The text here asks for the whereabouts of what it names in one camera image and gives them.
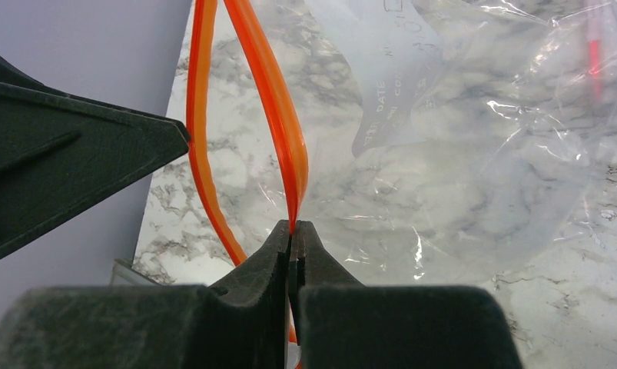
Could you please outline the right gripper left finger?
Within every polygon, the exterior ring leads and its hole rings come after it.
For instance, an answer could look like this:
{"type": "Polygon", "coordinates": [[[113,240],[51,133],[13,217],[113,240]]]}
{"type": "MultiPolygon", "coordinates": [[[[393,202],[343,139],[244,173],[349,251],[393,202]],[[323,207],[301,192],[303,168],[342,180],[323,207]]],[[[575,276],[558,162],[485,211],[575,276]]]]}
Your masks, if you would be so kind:
{"type": "Polygon", "coordinates": [[[0,368],[284,368],[289,249],[279,221],[210,286],[28,291],[0,323],[0,368]]]}

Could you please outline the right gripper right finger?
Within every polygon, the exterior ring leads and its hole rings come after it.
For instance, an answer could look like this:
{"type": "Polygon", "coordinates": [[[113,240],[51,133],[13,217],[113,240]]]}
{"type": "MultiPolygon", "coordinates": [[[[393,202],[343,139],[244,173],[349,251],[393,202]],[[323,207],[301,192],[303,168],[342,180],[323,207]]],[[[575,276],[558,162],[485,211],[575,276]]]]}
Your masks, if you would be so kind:
{"type": "Polygon", "coordinates": [[[366,286],[309,221],[290,238],[289,297],[305,368],[520,368],[506,316],[482,288],[366,286]]]}

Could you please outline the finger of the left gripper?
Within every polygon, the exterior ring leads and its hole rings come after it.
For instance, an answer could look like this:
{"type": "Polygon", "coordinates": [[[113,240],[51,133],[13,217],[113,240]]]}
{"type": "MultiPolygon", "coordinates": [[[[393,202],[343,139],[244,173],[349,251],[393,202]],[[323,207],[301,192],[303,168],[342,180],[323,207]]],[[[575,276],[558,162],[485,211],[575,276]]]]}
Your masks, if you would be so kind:
{"type": "Polygon", "coordinates": [[[188,152],[177,120],[48,87],[0,56],[0,260],[188,152]]]}

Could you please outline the clear orange-zip plastic bag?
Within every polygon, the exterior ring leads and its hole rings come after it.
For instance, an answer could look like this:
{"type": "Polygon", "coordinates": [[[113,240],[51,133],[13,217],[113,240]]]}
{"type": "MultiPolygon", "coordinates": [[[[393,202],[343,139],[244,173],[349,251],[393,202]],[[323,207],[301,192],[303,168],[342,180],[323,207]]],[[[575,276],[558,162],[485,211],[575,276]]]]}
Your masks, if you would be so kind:
{"type": "Polygon", "coordinates": [[[197,1],[227,256],[311,221],[366,284],[475,284],[531,368],[617,368],[617,1],[197,1]]]}

